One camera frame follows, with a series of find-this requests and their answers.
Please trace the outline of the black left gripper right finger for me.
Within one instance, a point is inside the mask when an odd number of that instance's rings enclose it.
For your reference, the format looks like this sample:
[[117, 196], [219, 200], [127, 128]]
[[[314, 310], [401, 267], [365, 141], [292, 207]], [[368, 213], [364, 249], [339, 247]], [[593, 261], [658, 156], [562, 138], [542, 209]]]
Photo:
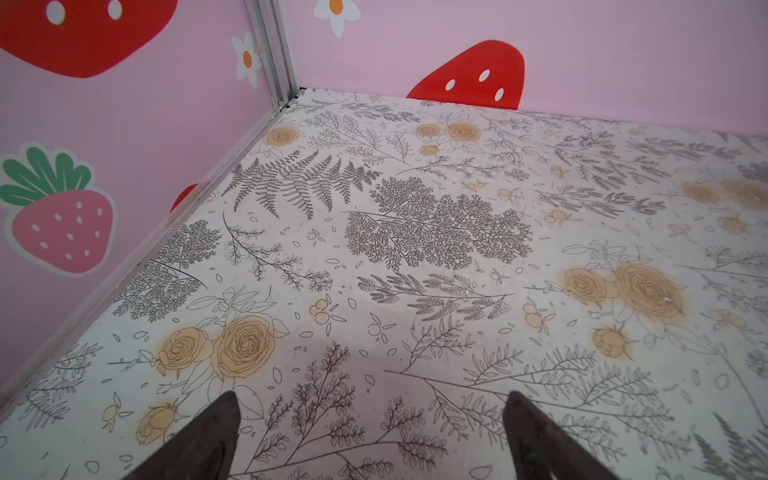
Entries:
[[517, 479], [618, 480], [518, 391], [507, 397], [503, 425]]

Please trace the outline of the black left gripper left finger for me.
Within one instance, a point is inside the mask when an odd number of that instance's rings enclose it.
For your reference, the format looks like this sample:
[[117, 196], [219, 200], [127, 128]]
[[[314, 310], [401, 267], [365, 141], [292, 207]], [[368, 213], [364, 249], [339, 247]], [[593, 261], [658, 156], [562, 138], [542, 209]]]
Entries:
[[235, 392], [225, 392], [125, 479], [228, 479], [240, 421]]

